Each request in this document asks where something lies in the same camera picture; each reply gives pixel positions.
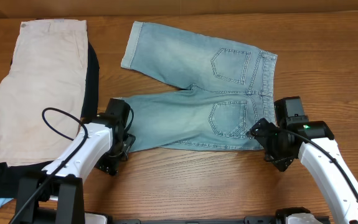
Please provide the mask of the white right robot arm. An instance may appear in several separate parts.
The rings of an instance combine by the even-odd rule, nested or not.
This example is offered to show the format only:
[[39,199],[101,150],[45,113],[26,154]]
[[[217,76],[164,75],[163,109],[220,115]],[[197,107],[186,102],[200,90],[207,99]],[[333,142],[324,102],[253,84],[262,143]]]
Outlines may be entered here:
[[323,121],[275,126],[265,118],[248,131],[265,150],[265,161],[284,172],[298,159],[312,175],[335,223],[358,223],[358,181]]

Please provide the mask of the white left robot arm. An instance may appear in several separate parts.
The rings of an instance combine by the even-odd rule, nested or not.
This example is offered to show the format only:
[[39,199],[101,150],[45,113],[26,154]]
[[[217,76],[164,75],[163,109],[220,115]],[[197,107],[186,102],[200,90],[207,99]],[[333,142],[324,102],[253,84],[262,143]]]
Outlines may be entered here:
[[94,167],[116,174],[118,163],[128,158],[135,141],[128,134],[133,118],[133,110],[125,110],[82,122],[77,137],[60,157],[21,179],[11,223],[112,223],[109,215],[85,211],[83,183]]

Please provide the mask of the light blue denim shorts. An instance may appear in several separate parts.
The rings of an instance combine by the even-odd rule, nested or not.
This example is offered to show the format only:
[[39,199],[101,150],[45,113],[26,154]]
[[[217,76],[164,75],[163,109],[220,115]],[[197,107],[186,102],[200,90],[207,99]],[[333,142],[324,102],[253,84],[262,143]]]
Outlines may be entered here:
[[126,99],[134,112],[132,151],[261,149],[247,133],[259,119],[275,120],[276,61],[252,45],[134,22],[121,66],[175,90]]

